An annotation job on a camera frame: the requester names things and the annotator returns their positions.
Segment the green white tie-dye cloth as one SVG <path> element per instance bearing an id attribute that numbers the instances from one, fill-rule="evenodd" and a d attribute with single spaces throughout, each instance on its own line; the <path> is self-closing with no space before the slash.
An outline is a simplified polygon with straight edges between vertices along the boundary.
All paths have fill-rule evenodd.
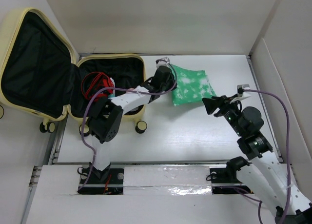
<path id="1" fill-rule="evenodd" d="M 204 70 L 188 70 L 173 65 L 177 74 L 177 86 L 172 91 L 174 106 L 199 102 L 202 98 L 216 96 Z"/>

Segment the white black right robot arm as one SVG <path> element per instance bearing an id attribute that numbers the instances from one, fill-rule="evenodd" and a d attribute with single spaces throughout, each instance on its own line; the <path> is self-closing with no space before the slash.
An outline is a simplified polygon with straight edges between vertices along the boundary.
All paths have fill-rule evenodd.
<path id="1" fill-rule="evenodd" d="M 213 183 L 243 183 L 267 206 L 277 224 L 310 224 L 312 203 L 291 182 L 273 147 L 261 133 L 264 124 L 255 107 L 241 107 L 233 97 L 203 98 L 207 114 L 224 117 L 239 139 L 245 157 L 236 157 L 225 168 L 212 169 L 207 180 Z"/>

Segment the red black headphones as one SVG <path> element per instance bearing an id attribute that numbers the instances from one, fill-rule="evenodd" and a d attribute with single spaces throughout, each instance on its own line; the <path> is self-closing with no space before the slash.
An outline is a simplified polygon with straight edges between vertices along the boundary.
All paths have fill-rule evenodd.
<path id="1" fill-rule="evenodd" d="M 91 72 L 81 81 L 80 89 L 83 97 L 90 100 L 102 88 L 110 87 L 110 77 L 104 72 Z"/>

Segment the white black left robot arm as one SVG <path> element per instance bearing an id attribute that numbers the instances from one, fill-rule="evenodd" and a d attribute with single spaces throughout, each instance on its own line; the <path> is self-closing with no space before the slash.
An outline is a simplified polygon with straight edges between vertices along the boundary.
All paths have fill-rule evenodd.
<path id="1" fill-rule="evenodd" d="M 150 104 L 177 87 L 177 73 L 170 64 L 161 64 L 155 74 L 135 89 L 105 87 L 96 92 L 87 104 L 81 126 L 81 140 L 92 150 L 88 173 L 81 190 L 90 177 L 104 183 L 109 176 L 111 162 L 103 146 L 118 133 L 122 117 L 131 110 Z"/>

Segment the small white bottle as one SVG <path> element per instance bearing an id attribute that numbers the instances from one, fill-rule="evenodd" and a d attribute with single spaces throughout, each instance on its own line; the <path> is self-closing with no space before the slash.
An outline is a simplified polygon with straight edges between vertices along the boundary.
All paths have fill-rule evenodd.
<path id="1" fill-rule="evenodd" d="M 115 81 L 113 78 L 110 78 L 109 85 L 110 85 L 110 87 L 115 87 Z M 110 89 L 110 90 L 108 90 L 108 92 L 110 93 L 109 98 L 115 97 L 115 93 L 116 93 L 115 89 Z"/>

